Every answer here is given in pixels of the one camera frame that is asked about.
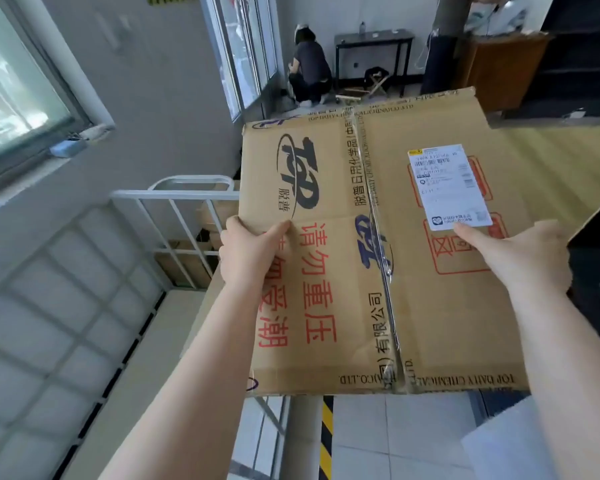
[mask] black hair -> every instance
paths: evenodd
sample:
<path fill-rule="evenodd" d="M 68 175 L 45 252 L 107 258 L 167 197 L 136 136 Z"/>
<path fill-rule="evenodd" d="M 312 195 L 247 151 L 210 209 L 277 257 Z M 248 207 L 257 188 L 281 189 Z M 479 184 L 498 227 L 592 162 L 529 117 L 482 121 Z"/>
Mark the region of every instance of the black hair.
<path fill-rule="evenodd" d="M 296 45 L 300 42 L 315 42 L 315 34 L 309 27 L 296 31 Z"/>

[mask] clear packing tape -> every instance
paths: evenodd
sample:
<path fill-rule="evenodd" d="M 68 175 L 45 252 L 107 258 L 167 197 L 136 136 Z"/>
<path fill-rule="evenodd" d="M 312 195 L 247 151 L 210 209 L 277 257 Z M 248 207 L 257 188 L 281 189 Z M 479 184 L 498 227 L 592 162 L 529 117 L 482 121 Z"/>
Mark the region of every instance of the clear packing tape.
<path fill-rule="evenodd" d="M 391 327 L 392 332 L 393 348 L 395 350 L 395 361 L 392 367 L 387 367 L 384 370 L 383 381 L 385 384 L 387 384 L 387 388 L 390 388 L 392 392 L 407 392 L 408 394 L 414 394 L 416 393 L 416 385 L 413 384 L 410 380 L 406 380 L 404 370 L 401 367 L 402 359 L 400 354 L 400 340 L 398 339 L 398 335 L 396 332 L 395 315 L 393 313 L 391 298 L 393 263 L 386 256 L 386 250 L 384 249 L 383 245 L 384 234 L 381 231 L 383 228 L 383 219 L 381 216 L 380 207 L 378 205 L 376 179 L 374 177 L 371 152 L 369 150 L 363 116 L 356 110 L 356 106 L 350 106 L 344 109 L 344 118 L 346 121 L 351 122 L 354 130 L 354 135 L 358 144 L 358 160 L 360 161 L 360 165 L 363 169 L 365 187 L 367 190 L 367 197 L 370 208 L 370 227 L 372 231 L 372 243 L 378 264 L 380 266 L 384 295 L 386 297 L 386 307 L 388 311 L 389 325 Z"/>

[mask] black table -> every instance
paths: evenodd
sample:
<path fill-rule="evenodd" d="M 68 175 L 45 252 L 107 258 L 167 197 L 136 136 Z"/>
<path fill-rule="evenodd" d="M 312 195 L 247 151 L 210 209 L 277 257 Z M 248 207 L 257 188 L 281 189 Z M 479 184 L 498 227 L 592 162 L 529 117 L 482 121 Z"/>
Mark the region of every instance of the black table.
<path fill-rule="evenodd" d="M 404 69 L 402 70 L 402 88 L 400 97 L 404 96 L 404 87 L 406 85 L 407 67 L 409 66 L 409 56 L 411 55 L 411 45 L 415 35 L 408 30 L 399 29 L 380 30 L 378 32 L 365 32 L 363 34 L 341 34 L 336 35 L 336 78 L 335 88 L 338 90 L 340 86 L 340 49 L 354 47 L 371 47 L 374 45 L 397 45 L 398 49 L 395 54 L 395 67 L 393 69 L 393 81 L 398 77 L 398 65 L 400 64 L 400 53 L 403 44 L 407 44 L 407 57 L 404 60 Z"/>

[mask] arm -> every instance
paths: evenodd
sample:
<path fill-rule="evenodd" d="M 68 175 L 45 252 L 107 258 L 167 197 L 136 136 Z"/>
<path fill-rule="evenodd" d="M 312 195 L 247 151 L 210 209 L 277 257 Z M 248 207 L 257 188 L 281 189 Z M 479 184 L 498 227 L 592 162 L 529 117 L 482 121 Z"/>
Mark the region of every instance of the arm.
<path fill-rule="evenodd" d="M 300 61 L 294 57 L 294 61 L 289 64 L 289 73 L 297 74 L 300 70 Z"/>
<path fill-rule="evenodd" d="M 221 234 L 226 282 L 189 350 L 100 480 L 225 480 L 240 424 L 264 276 L 289 223 Z"/>
<path fill-rule="evenodd" d="M 600 338 L 566 296 L 565 242 L 545 221 L 497 240 L 456 233 L 484 256 L 509 291 L 545 437 L 563 479 L 600 479 Z"/>

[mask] window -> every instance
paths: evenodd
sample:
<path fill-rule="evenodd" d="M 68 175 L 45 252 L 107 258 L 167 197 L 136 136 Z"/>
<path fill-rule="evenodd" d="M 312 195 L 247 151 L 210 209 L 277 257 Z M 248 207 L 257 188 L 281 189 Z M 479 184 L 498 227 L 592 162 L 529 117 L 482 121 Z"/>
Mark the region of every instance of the window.
<path fill-rule="evenodd" d="M 0 0 L 0 185 L 88 119 L 12 0 Z"/>
<path fill-rule="evenodd" d="M 232 118 L 276 73 L 268 0 L 203 0 L 203 10 Z"/>

